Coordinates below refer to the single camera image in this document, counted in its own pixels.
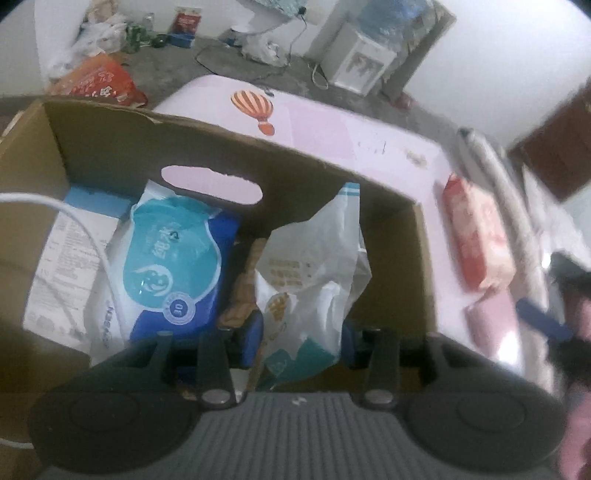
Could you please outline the pink knitted cloth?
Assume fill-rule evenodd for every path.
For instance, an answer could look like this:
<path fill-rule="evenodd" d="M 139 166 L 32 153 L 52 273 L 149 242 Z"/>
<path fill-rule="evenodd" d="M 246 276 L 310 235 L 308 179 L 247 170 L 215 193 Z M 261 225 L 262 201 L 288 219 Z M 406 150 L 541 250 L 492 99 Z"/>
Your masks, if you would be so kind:
<path fill-rule="evenodd" d="M 465 309 L 472 341 L 487 358 L 514 370 L 522 365 L 515 303 L 508 290 L 487 293 Z"/>

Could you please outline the white printed snack bag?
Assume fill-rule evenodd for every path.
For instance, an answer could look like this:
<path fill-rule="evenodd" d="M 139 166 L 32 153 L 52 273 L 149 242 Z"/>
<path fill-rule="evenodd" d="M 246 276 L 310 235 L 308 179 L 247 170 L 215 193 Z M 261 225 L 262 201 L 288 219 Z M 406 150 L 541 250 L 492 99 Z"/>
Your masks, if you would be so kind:
<path fill-rule="evenodd" d="M 348 182 L 307 221 L 271 232 L 254 267 L 256 389 L 307 380 L 341 358 L 342 325 L 372 278 L 360 211 L 361 187 Z"/>

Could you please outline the blue wet wipes pack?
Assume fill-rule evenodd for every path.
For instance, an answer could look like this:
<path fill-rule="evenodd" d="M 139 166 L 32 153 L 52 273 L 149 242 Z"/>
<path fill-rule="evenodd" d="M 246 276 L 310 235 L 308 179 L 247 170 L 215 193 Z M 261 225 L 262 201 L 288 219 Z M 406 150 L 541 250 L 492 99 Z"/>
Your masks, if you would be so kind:
<path fill-rule="evenodd" d="M 238 227 L 231 212 L 147 182 L 85 308 L 90 363 L 159 332 L 192 339 L 211 328 Z"/>

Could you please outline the orange striped cloth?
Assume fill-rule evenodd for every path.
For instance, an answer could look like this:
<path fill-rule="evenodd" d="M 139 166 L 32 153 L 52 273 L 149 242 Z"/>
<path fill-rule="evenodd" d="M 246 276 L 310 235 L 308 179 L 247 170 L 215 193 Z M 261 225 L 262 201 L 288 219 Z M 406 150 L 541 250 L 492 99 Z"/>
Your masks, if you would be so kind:
<path fill-rule="evenodd" d="M 224 278 L 224 308 L 217 326 L 239 328 L 256 311 L 256 282 L 254 270 L 266 246 L 266 238 L 243 239 L 235 243 Z"/>

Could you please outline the pink wet wipes pack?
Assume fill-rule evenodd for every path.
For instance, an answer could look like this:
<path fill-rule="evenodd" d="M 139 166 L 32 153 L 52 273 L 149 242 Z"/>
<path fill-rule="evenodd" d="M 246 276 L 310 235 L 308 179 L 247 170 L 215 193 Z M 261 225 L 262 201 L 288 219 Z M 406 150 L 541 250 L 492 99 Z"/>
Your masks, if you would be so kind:
<path fill-rule="evenodd" d="M 516 267 L 494 195 L 452 174 L 444 188 L 443 201 L 468 290 L 507 288 Z"/>

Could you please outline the dark wooden door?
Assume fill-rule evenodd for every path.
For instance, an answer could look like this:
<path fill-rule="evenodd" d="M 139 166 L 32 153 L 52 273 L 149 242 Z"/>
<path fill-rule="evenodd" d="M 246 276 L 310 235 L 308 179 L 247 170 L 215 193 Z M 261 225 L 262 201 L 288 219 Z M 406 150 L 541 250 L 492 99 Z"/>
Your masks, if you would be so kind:
<path fill-rule="evenodd" d="M 590 182 L 590 81 L 509 151 L 559 200 Z"/>

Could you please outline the pink balloon play mat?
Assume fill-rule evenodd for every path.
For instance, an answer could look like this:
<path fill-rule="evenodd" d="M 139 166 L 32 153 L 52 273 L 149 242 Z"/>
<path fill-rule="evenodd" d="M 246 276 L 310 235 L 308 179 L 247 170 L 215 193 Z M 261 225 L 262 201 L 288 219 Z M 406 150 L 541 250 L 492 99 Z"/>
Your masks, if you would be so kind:
<path fill-rule="evenodd" d="M 273 104 L 271 142 L 352 170 L 421 206 L 434 286 L 435 327 L 471 347 L 465 310 L 478 296 L 464 286 L 441 203 L 441 191 L 452 172 L 444 149 L 418 134 L 349 110 L 223 76 L 192 80 L 154 110 L 262 138 L 253 119 L 231 104 L 231 95 L 239 91 L 264 96 Z"/>

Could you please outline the white water dispenser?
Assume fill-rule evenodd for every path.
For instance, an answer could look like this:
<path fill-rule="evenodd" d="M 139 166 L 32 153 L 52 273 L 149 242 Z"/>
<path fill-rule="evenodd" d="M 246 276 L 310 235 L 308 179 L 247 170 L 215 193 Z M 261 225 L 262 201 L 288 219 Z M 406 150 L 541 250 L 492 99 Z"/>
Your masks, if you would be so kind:
<path fill-rule="evenodd" d="M 321 68 L 330 85 L 365 97 L 397 56 L 346 22 L 325 51 Z"/>

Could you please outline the brown cardboard box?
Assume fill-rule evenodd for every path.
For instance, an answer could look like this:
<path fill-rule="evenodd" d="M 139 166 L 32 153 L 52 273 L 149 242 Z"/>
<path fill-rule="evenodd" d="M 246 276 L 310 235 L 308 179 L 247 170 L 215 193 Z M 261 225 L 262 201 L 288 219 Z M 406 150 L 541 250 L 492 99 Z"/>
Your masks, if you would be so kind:
<path fill-rule="evenodd" d="M 253 204 L 206 197 L 263 236 L 315 213 L 346 181 L 361 187 L 373 277 L 353 305 L 369 326 L 419 337 L 432 326 L 431 262 L 422 211 L 396 193 L 276 144 L 200 122 L 53 97 L 33 103 L 1 142 L 1 189 L 63 198 L 72 184 L 138 196 L 167 166 L 252 181 Z M 26 298 L 55 220 L 48 208 L 1 209 L 1 431 L 37 448 L 1 452 L 5 479 L 428 479 L 445 468 L 391 413 L 353 401 L 362 376 L 342 366 L 303 394 L 250 393 L 208 409 L 157 379 L 146 392 L 58 395 L 85 379 L 80 353 L 21 328 Z"/>

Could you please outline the orange red plastic bag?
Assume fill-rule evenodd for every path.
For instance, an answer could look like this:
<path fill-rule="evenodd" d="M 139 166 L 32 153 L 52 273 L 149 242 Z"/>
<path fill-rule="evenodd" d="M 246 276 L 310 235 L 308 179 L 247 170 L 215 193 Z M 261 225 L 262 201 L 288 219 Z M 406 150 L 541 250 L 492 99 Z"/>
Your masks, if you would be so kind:
<path fill-rule="evenodd" d="M 52 85 L 48 93 L 58 96 L 107 99 L 121 106 L 143 107 L 147 97 L 129 73 L 111 56 L 100 53 L 86 59 Z"/>

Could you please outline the red white box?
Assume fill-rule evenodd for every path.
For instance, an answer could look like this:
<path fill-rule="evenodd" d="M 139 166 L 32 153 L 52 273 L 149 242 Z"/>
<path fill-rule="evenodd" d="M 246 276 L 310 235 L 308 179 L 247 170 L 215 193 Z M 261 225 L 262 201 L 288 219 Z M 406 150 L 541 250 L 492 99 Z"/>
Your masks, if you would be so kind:
<path fill-rule="evenodd" d="M 174 34 L 190 35 L 197 33 L 197 27 L 201 20 L 201 9 L 196 7 L 177 7 L 171 32 Z"/>

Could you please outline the white bags floor pile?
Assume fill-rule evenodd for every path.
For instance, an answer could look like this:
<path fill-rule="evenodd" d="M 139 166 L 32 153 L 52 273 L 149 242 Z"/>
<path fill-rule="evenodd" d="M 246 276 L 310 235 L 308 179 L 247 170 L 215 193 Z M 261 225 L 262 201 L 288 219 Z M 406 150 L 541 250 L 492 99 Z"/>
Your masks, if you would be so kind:
<path fill-rule="evenodd" d="M 49 81 L 63 78 L 88 58 L 121 51 L 125 44 L 125 32 L 126 18 L 119 13 L 104 22 L 83 23 L 73 44 L 58 49 L 50 57 L 47 70 Z"/>

